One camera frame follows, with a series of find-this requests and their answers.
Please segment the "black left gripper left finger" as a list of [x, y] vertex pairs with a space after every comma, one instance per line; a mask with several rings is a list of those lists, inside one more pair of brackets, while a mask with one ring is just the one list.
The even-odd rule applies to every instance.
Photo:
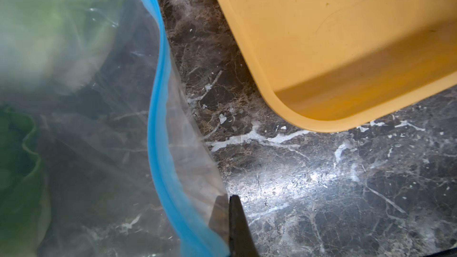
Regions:
[[229, 199], [227, 195], [216, 197], [208, 226], [225, 244], [229, 243]]

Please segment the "clear plastic bag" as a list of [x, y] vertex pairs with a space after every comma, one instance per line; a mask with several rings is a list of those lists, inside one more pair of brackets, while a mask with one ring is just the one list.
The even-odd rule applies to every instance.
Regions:
[[157, 0], [125, 0], [93, 79], [17, 105], [37, 126], [51, 222], [34, 257], [228, 257], [208, 222], [227, 195], [174, 64]]

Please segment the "chinese cabbage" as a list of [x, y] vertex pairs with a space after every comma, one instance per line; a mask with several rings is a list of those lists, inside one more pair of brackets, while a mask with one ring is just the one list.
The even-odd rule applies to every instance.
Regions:
[[51, 222], [37, 126], [14, 104], [85, 87], [109, 56], [125, 0], [1, 0], [1, 255], [34, 257]]

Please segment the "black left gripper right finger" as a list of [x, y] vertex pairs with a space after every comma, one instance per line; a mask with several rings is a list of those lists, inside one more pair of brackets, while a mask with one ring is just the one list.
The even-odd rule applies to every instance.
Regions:
[[238, 195], [229, 200], [228, 243], [231, 257], [259, 257]]

